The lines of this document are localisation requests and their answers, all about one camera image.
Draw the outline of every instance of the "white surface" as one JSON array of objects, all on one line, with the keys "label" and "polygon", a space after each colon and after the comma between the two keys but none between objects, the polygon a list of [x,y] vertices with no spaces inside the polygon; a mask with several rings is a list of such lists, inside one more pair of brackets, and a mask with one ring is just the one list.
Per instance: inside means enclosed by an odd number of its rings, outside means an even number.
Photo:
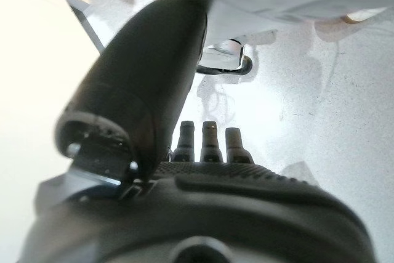
[{"label": "white surface", "polygon": [[[130,17],[148,0],[138,1],[125,4]],[[116,15],[116,6],[108,7],[108,2],[98,5],[100,11],[91,12],[89,18],[98,20],[94,28],[105,43],[128,16]],[[22,9],[2,26],[9,27],[15,16],[20,18],[18,26],[31,28],[23,24]],[[56,34],[72,34],[55,25],[51,28]],[[51,39],[55,33],[46,34]],[[247,76],[196,75],[180,118],[195,122],[196,159],[204,120],[217,121],[223,152],[225,128],[240,127],[244,146],[256,163],[289,172],[290,165],[305,162],[320,186],[364,220],[380,262],[392,263],[393,37],[393,9],[356,25],[339,20],[304,23],[279,30],[276,36],[271,32],[250,36],[247,54],[255,67]],[[4,42],[0,48],[7,49],[6,57],[12,62],[1,64],[10,73],[1,81],[0,151],[6,172],[1,177],[1,194],[12,206],[1,213],[1,253],[18,248],[15,237],[23,235],[32,220],[31,209],[24,206],[31,204],[39,180],[66,168],[67,160],[53,150],[53,126],[90,65],[81,60],[85,50],[69,43],[52,45],[50,52],[55,51],[57,62],[40,68],[41,63],[32,62],[42,59],[42,52],[31,49],[31,34],[7,38],[13,43],[0,39]],[[21,77],[22,69],[28,72]],[[28,90],[25,95],[21,85]],[[22,189],[5,194],[15,184]]]},{"label": "white surface", "polygon": [[16,262],[38,183],[70,163],[54,124],[97,51],[64,0],[0,6],[0,262]]}]

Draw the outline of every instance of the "white wall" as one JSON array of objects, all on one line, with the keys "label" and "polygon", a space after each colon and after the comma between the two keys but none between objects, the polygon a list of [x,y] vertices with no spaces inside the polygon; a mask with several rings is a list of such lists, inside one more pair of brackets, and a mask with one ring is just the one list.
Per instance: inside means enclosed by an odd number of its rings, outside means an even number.
[{"label": "white wall", "polygon": [[55,120],[98,56],[64,0],[0,0],[0,262],[16,262],[37,184],[64,172]]}]

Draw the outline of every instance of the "robotic hand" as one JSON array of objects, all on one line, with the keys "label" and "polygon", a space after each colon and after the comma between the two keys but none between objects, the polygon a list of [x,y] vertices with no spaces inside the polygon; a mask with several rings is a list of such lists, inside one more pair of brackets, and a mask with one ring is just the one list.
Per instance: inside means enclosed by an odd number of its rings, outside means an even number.
[{"label": "robotic hand", "polygon": [[206,14],[155,1],[118,33],[56,127],[64,175],[40,184],[20,263],[372,263],[363,223],[318,187],[254,164],[239,129],[194,125],[169,152],[200,59]]}]

